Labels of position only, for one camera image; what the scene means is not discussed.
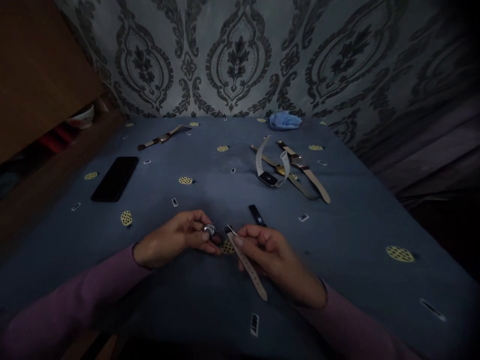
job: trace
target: damask wallpaper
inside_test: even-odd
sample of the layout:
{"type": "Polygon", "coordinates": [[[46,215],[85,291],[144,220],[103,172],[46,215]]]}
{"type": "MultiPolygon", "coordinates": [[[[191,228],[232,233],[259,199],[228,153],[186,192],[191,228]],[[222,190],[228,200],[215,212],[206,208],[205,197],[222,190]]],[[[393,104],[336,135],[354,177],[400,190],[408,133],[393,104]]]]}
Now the damask wallpaper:
{"type": "Polygon", "coordinates": [[[55,1],[126,116],[289,110],[362,156],[477,76],[464,30],[434,1],[55,1]]]}

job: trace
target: blue tablecloth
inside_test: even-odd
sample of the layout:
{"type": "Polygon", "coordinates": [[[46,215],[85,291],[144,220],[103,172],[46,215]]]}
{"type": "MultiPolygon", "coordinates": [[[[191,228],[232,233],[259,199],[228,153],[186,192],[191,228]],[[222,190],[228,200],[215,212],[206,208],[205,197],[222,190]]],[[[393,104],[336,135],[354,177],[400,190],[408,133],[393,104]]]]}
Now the blue tablecloth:
{"type": "MultiPolygon", "coordinates": [[[[446,359],[469,341],[474,328],[471,314],[479,301],[476,282],[319,119],[304,119],[300,129],[292,131],[273,131],[256,118],[131,122],[135,125],[123,127],[78,173],[51,211],[38,214],[41,223],[2,265],[0,304],[8,311],[21,309],[138,242],[177,212],[203,209],[218,229],[229,223],[237,230],[254,222],[248,205],[255,204],[267,225],[280,230],[316,274],[409,346],[446,359]],[[137,151],[137,145],[190,122],[200,124],[190,130],[191,135],[181,131],[165,144],[137,151]],[[307,160],[327,189],[330,205],[308,200],[289,181],[279,189],[259,181],[250,145],[259,146],[265,135],[271,139],[264,153],[272,160],[280,162],[278,140],[307,160]],[[325,149],[311,150],[310,145],[325,149]],[[218,151],[220,146],[229,149],[218,151]],[[119,156],[140,158],[121,199],[90,201],[119,156]],[[85,180],[90,172],[100,175],[85,180]],[[180,177],[196,183],[181,184],[180,177]],[[173,207],[172,198],[178,207],[173,207]],[[81,206],[71,211],[77,202],[81,206]],[[133,217],[130,230],[120,221],[124,211],[133,217]],[[303,214],[309,219],[300,222],[303,214]],[[389,257],[390,245],[408,249],[416,261],[389,257]],[[420,299],[446,321],[434,316],[420,299]]],[[[263,167],[274,173],[268,164],[263,167]]],[[[314,193],[304,174],[296,168],[292,172],[314,193]]],[[[260,299],[250,278],[238,272],[235,255],[213,257],[189,250],[109,308],[97,326],[256,356],[322,358],[318,335],[269,280],[263,284],[268,302],[260,299]],[[259,315],[258,338],[250,333],[252,313],[259,315]]]]}

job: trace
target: pink sleeve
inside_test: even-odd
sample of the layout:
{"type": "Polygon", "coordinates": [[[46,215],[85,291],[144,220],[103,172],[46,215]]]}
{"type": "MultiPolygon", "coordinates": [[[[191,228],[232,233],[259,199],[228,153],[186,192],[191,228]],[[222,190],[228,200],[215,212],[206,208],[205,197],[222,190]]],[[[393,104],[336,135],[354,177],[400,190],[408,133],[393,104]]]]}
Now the pink sleeve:
{"type": "Polygon", "coordinates": [[[323,309],[295,308],[346,359],[419,359],[402,341],[325,282],[323,309]]]}
{"type": "Polygon", "coordinates": [[[94,312],[118,301],[151,271],[137,265],[132,246],[65,282],[20,311],[0,337],[0,358],[59,357],[94,312]]]}

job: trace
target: bowl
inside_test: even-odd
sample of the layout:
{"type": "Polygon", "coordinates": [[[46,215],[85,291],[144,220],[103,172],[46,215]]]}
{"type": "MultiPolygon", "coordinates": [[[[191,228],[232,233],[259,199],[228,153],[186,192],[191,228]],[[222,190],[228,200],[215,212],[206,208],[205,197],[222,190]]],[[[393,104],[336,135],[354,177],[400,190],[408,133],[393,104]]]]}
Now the bowl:
{"type": "Polygon", "coordinates": [[[79,112],[73,114],[66,122],[71,127],[77,129],[86,129],[92,126],[92,121],[94,119],[95,109],[94,105],[87,105],[79,112]]]}

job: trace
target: smartphone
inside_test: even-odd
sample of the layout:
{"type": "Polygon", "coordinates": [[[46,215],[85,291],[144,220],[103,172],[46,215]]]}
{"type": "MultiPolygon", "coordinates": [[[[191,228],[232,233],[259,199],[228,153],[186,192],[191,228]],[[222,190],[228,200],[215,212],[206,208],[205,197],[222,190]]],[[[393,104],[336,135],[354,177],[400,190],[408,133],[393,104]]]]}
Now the smartphone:
{"type": "Polygon", "coordinates": [[[97,186],[90,200],[101,203],[115,203],[120,199],[139,158],[136,156],[117,157],[97,186]]]}

